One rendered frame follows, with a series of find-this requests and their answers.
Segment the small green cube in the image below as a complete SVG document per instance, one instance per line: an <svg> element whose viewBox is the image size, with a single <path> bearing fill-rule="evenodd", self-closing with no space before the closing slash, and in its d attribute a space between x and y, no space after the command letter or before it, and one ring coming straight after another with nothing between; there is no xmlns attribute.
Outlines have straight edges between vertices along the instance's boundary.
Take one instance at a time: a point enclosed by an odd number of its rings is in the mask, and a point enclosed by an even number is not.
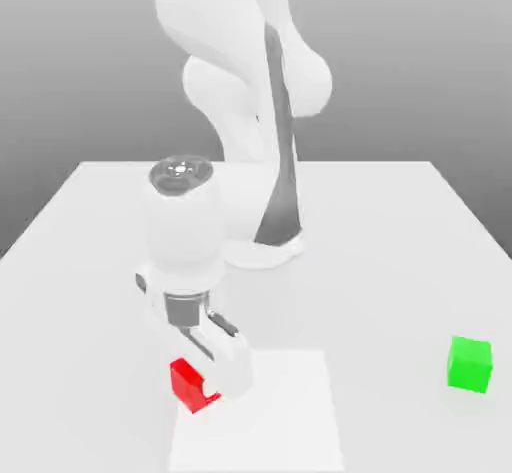
<svg viewBox="0 0 512 473"><path fill-rule="evenodd" d="M452 337L447 363L447 384L450 387L484 394L492 371L493 353L489 341Z"/></svg>

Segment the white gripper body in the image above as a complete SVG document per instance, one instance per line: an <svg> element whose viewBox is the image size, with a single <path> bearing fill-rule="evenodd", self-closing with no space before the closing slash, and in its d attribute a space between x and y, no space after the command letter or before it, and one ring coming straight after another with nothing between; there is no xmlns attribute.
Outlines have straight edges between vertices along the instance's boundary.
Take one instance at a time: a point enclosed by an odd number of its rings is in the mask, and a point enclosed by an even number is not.
<svg viewBox="0 0 512 473"><path fill-rule="evenodd" d="M180 328L178 336L184 358L214 391L237 399L251 388L252 350L239 328L224 315L203 310L199 325Z"/></svg>

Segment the small red cube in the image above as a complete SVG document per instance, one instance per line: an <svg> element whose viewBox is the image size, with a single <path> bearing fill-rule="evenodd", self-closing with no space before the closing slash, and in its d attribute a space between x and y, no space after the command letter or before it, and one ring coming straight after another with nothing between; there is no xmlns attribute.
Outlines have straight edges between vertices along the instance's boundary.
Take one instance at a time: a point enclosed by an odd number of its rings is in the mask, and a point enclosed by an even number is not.
<svg viewBox="0 0 512 473"><path fill-rule="evenodd" d="M205 394L204 377L184 358L178 358L170 363L170 377L174 395L192 414L222 397L219 392Z"/></svg>

